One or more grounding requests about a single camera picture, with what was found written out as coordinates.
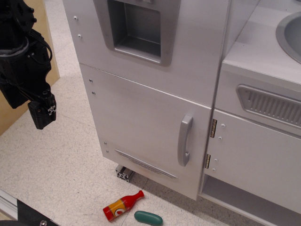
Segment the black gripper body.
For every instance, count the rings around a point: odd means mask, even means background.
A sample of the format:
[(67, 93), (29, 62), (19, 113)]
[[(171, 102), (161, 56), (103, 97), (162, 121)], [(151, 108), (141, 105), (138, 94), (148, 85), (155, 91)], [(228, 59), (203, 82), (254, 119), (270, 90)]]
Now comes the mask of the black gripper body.
[(26, 75), (24, 81), (13, 72), (0, 73), (0, 90), (9, 105), (16, 109), (26, 101), (40, 102), (44, 107), (50, 106), (55, 101), (51, 87), (46, 81), (49, 70)]

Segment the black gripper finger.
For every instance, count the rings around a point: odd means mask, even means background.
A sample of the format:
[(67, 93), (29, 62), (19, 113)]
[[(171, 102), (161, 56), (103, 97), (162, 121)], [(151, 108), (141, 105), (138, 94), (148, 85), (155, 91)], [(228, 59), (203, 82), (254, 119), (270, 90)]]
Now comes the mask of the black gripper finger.
[(44, 107), (40, 102), (31, 101), (28, 108), (37, 129), (44, 129), (56, 120), (56, 102)]

